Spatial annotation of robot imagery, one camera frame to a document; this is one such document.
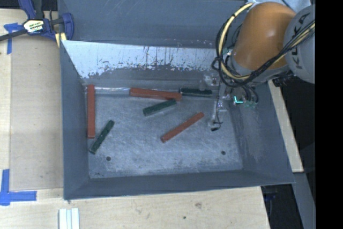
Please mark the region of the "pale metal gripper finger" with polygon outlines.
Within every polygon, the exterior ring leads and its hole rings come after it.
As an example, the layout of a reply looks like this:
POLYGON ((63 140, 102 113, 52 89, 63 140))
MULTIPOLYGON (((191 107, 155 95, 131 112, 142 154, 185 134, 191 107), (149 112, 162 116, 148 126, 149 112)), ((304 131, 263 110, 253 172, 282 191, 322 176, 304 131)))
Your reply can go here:
POLYGON ((208 125, 210 127, 216 127, 218 125, 218 119, 217 119, 217 102, 215 101, 212 104, 212 109, 211 109, 211 117, 209 118, 208 125))
POLYGON ((218 122, 219 123, 222 123, 225 120, 227 112, 228 112, 228 102, 225 100, 220 100, 218 102, 218 122))

